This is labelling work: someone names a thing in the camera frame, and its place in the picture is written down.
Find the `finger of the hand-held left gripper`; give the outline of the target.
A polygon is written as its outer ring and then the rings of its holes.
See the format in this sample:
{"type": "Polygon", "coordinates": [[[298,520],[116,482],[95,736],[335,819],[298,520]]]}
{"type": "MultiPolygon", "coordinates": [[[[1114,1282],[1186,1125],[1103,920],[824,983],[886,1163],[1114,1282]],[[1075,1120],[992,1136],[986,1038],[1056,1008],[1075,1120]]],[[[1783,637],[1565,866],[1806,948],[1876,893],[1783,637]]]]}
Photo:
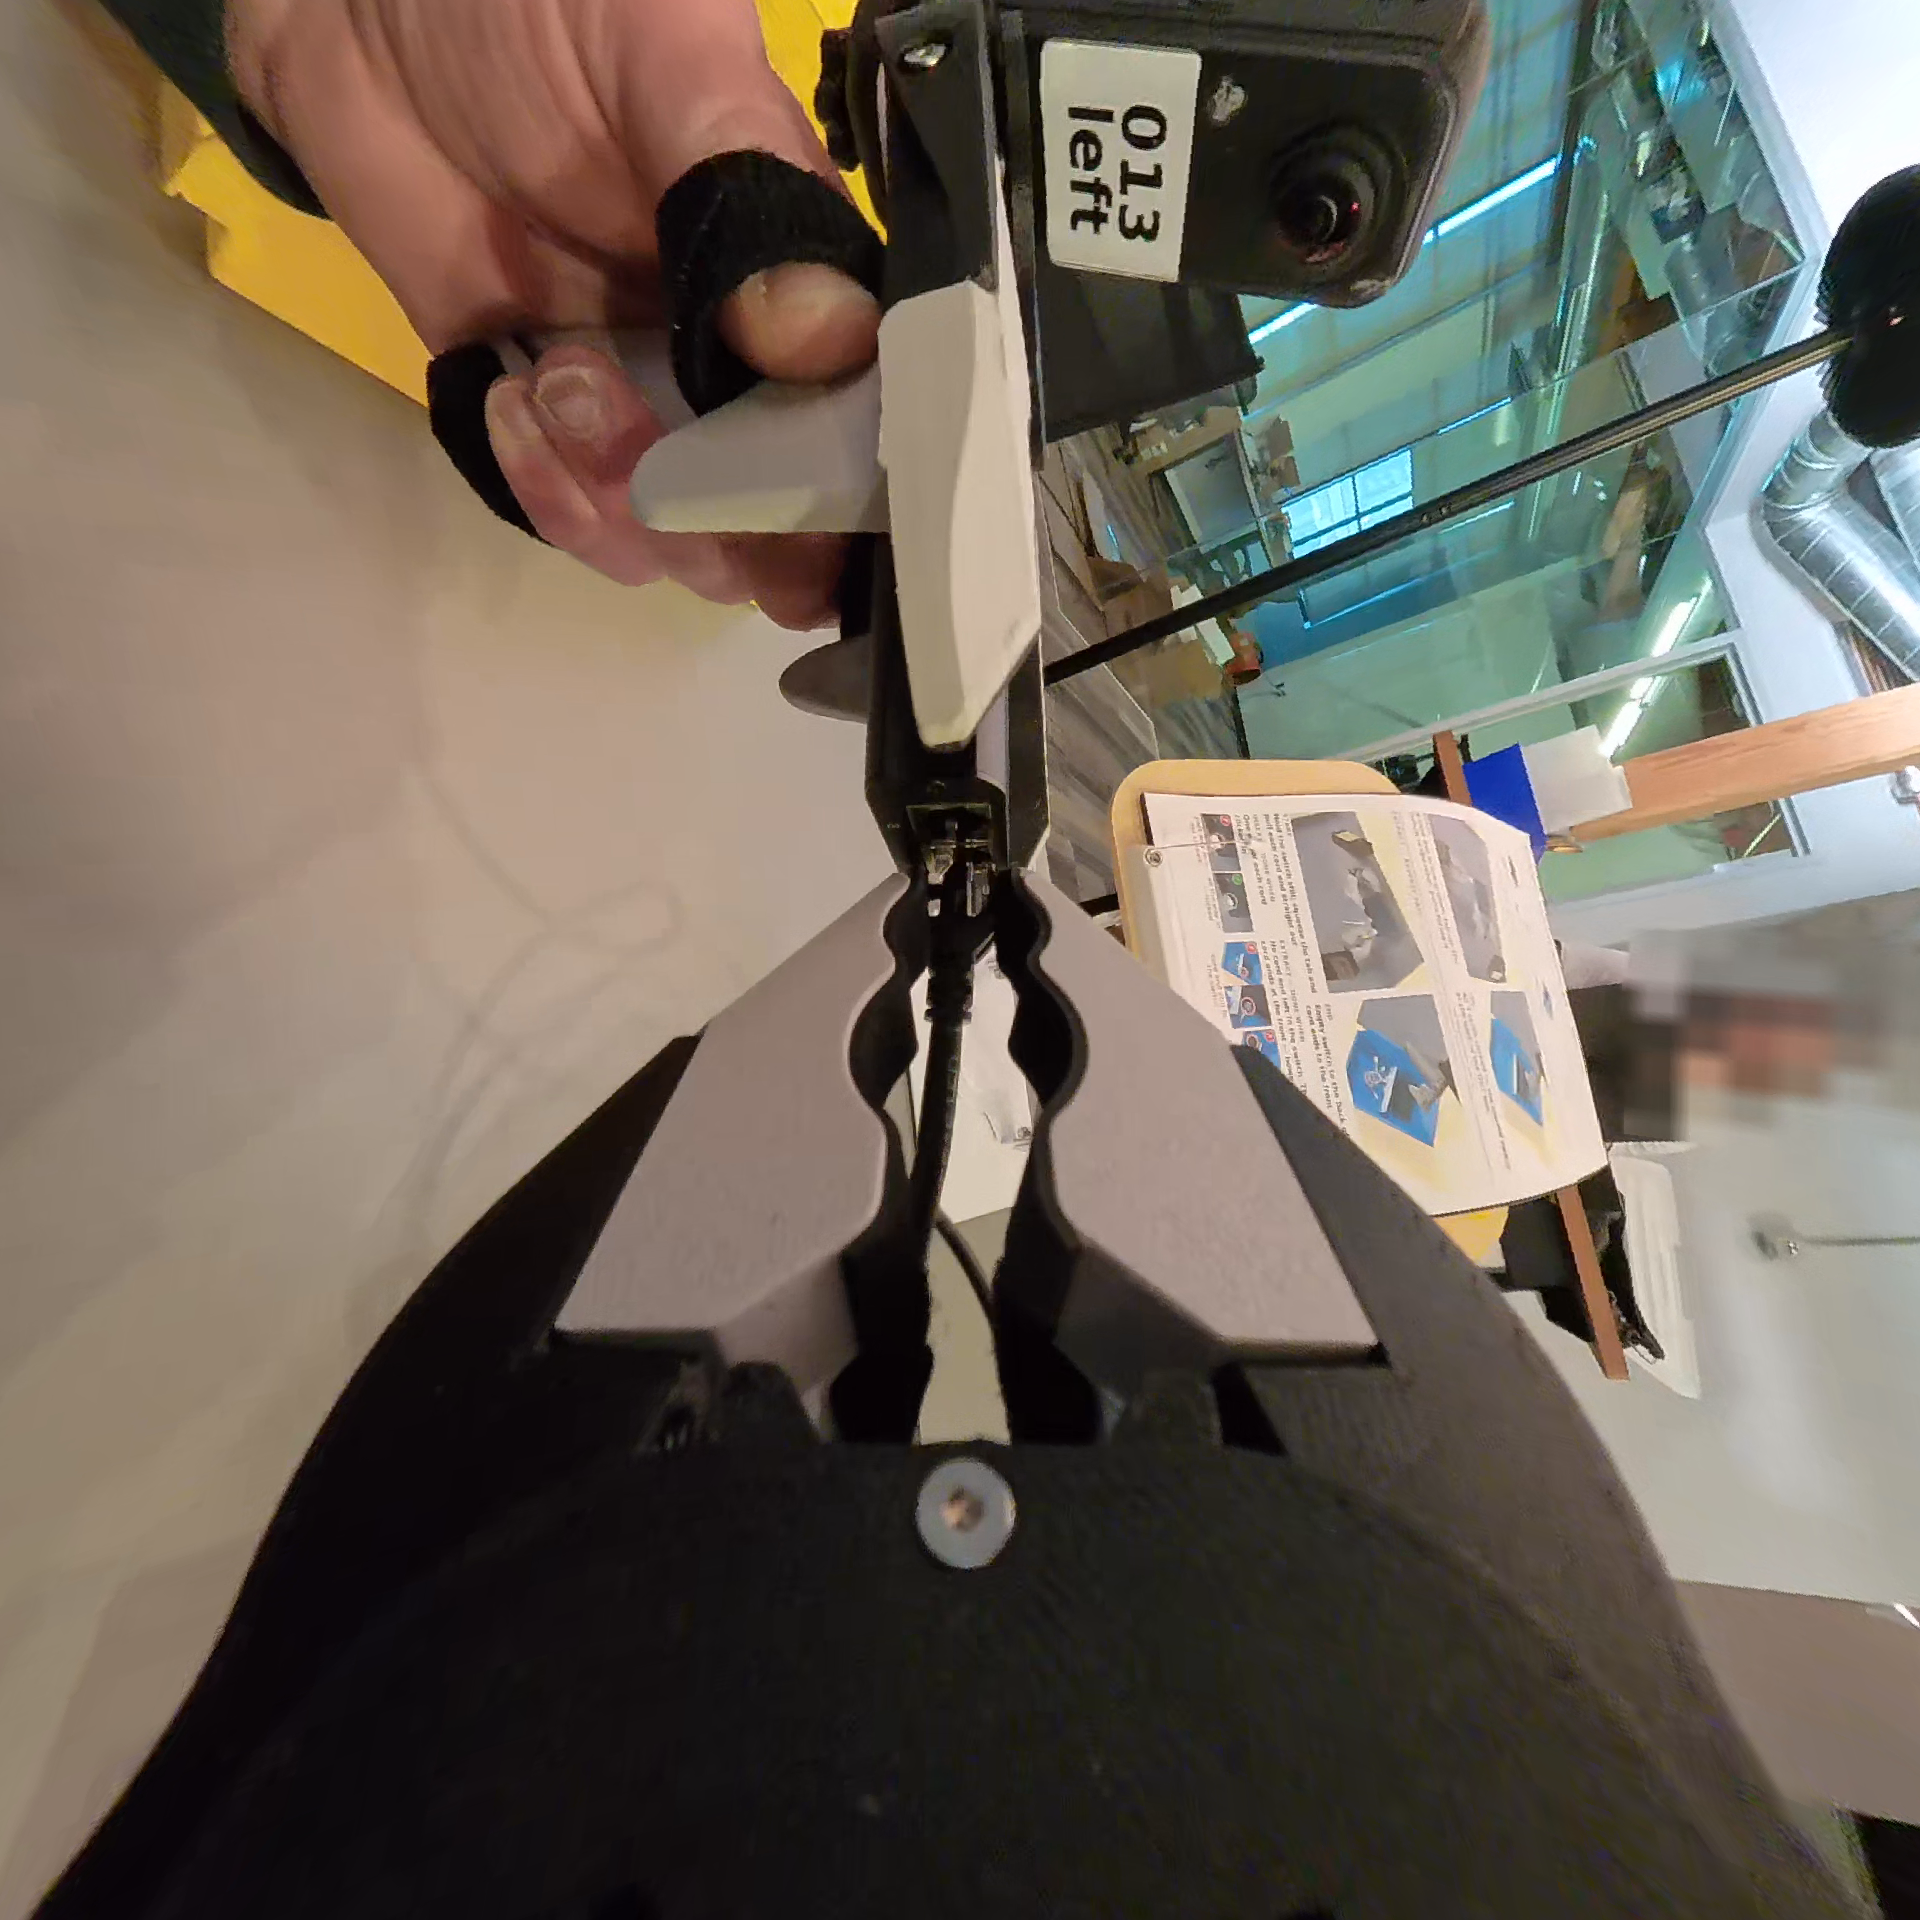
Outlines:
{"type": "Polygon", "coordinates": [[[883,320],[890,526],[870,570],[868,731],[914,731],[934,752],[1045,731],[1026,402],[1016,314],[979,282],[883,320]]]}

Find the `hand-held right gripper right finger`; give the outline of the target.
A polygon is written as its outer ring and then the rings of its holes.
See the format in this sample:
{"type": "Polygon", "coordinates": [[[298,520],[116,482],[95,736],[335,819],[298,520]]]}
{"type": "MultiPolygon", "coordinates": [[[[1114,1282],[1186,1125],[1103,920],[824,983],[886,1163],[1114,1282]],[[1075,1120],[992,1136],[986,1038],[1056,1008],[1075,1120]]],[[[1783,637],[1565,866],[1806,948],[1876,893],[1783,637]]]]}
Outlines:
{"type": "Polygon", "coordinates": [[[1036,1130],[996,1272],[1066,1357],[1364,1357],[1375,1330],[1236,1050],[1048,884],[998,892],[1036,1130]]]}

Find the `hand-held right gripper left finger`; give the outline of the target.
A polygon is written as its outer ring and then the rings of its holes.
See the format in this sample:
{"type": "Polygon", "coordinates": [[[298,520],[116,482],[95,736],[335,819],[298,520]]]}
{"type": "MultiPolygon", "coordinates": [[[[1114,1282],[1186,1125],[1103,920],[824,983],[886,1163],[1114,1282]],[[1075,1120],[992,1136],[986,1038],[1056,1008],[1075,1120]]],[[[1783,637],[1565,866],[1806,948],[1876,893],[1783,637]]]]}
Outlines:
{"type": "Polygon", "coordinates": [[[906,875],[709,1022],[558,1315],[575,1336],[856,1342],[843,1258],[906,1189],[906,875]]]}

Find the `yellow bin with black divider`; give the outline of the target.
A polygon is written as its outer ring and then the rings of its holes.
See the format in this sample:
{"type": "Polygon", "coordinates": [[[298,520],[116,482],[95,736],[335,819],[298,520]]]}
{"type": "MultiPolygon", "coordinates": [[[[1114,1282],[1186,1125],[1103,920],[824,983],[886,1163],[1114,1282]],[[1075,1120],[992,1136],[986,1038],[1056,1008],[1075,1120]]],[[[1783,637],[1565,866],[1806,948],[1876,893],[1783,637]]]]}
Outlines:
{"type": "Polygon", "coordinates": [[[749,375],[872,352],[880,237],[756,4],[228,4],[228,54],[327,219],[189,104],[214,282],[410,398],[468,346],[660,341],[686,278],[749,375]]]}

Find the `person's left hand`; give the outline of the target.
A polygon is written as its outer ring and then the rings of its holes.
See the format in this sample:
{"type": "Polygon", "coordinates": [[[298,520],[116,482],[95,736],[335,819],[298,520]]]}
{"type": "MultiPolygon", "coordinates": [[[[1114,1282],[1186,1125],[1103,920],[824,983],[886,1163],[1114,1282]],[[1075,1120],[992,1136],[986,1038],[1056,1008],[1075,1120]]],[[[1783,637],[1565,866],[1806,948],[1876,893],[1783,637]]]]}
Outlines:
{"type": "Polygon", "coordinates": [[[664,534],[631,501],[664,423],[616,331],[699,314],[704,402],[877,349],[877,235],[755,4],[234,2],[223,54],[435,357],[435,431],[495,520],[616,586],[834,623],[843,538],[664,534]]]}

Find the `instruction sheet on board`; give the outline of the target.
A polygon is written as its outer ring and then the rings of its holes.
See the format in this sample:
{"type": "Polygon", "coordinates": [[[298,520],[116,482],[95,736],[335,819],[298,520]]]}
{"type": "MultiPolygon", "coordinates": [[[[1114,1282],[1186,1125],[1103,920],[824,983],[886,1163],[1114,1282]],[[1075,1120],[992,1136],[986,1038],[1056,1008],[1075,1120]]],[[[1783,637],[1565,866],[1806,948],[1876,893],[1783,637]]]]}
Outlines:
{"type": "Polygon", "coordinates": [[[1128,948],[1428,1215],[1554,1202],[1626,1380],[1580,1198],[1606,1147],[1524,832],[1352,760],[1162,758],[1110,838],[1128,948]]]}

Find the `blue box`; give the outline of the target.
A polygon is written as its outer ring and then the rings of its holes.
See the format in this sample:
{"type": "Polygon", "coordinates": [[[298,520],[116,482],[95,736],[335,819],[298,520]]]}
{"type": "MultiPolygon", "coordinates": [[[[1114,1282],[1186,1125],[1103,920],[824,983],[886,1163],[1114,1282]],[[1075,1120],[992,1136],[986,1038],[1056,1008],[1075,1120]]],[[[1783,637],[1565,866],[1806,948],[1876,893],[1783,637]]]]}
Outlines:
{"type": "Polygon", "coordinates": [[[1531,860],[1548,852],[1548,828],[1528,772],[1527,750],[1516,743],[1486,756],[1462,758],[1470,804],[1527,837],[1531,860]]]}

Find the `white box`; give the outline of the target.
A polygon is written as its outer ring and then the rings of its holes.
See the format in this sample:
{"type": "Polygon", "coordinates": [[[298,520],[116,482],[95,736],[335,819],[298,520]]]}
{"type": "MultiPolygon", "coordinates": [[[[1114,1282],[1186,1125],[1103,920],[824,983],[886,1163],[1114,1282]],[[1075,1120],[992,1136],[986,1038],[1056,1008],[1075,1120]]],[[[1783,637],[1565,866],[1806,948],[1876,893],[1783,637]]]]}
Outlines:
{"type": "Polygon", "coordinates": [[[1549,842],[1572,838],[1583,824],[1631,807],[1626,771],[1608,758],[1596,726],[1528,741],[1522,758],[1549,842]]]}

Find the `white partition cabinet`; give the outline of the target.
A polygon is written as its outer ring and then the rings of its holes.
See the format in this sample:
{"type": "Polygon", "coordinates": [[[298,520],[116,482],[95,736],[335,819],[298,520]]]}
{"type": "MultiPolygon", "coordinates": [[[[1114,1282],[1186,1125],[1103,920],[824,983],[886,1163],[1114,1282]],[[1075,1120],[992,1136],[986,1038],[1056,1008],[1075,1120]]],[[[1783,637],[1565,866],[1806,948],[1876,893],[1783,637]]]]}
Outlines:
{"type": "Polygon", "coordinates": [[[1671,1572],[1918,1598],[1916,1115],[1699,1095],[1672,1165],[1699,1392],[1630,1389],[1615,1452],[1671,1572]]]}

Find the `wooden beam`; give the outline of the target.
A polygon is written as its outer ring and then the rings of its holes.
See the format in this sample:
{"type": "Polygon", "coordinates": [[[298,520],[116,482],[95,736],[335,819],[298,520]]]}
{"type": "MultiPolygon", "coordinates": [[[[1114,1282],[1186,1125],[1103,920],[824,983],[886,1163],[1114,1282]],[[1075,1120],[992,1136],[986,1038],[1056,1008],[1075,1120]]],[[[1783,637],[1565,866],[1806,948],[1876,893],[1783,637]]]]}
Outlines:
{"type": "MultiPolygon", "coordinates": [[[[1599,730],[1602,744],[1626,743],[1599,730]]],[[[1467,726],[1430,736],[1440,790],[1470,804],[1462,760],[1486,756],[1467,726]]],[[[1694,824],[1722,814],[1868,778],[1890,778],[1918,760],[1918,685],[1888,687],[1779,723],[1739,726],[1628,760],[1631,807],[1576,830],[1549,847],[1591,847],[1605,838],[1694,824]]]]}

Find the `silver ventilation ducts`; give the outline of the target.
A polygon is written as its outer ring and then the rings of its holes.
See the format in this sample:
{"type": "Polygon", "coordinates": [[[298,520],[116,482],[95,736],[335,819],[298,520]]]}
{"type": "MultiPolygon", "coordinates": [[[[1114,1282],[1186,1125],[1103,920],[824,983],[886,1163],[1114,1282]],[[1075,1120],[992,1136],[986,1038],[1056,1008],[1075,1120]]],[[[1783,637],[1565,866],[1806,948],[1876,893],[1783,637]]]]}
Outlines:
{"type": "Polygon", "coordinates": [[[1822,407],[1759,491],[1759,527],[1803,589],[1918,683],[1918,445],[1868,447],[1822,407]]]}

